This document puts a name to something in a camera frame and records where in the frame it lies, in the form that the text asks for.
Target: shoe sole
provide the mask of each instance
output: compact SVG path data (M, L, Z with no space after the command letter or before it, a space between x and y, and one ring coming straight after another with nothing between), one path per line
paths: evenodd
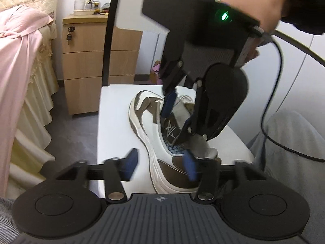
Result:
M137 135L137 137L141 140L141 142L144 144L144 146L147 149L148 156L149 156L150 178L156 193L158 194L195 193L197 191L197 188L191 188L191 189L179 188L169 183L168 180L164 177L164 174L160 168L155 151L153 147L150 145L150 140L148 136L145 134L144 130L142 129L139 119L134 112L135 109L134 103L135 103L135 98L133 98L132 102L130 103L129 121L134 133Z

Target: circular disc cover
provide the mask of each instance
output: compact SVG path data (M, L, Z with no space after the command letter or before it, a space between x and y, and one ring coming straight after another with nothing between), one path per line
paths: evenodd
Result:
M307 201L276 181L246 181L221 202L225 221L243 235L281 240L304 229L310 210Z
M41 238L76 234L92 225L100 213L100 199L71 181L41 183L22 194L13 205L17 227Z

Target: wooden drawer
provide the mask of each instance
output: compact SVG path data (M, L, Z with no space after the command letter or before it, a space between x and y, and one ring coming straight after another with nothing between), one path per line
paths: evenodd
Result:
M62 66L65 80L102 76L103 51L65 53Z
M74 32L70 33L72 35L71 41L67 41L68 27L75 27ZM104 50L105 34L105 23L63 25L62 52Z
M138 51L111 51L109 75L134 75Z
M110 50L139 51L142 31L119 29L114 27Z
M100 104L101 77L64 81L69 114L96 112Z
M108 84L133 84L134 75L109 76Z

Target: sneaker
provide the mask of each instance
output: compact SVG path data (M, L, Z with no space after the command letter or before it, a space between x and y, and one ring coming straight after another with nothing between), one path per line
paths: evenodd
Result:
M190 148L198 157L203 155L203 157L215 158L217 150L209 148L207 142L199 135L193 137L196 142L173 144L181 127L171 124L170 120L160 121L163 103L164 99L155 93L139 92L129 108L131 127L147 149L150 177L155 191L158 194L194 193L199 182L191 182L184 171L184 147L188 148L194 143L199 144L200 149L197 148L198 146ZM191 115L193 107L194 102L190 97L177 98L172 116L178 123L179 120L184 121Z

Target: green led light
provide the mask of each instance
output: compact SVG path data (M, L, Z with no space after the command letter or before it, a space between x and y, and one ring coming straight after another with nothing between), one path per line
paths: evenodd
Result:
M221 18L221 20L225 20L226 17L227 17L227 13L224 13L223 16L222 16L222 18Z

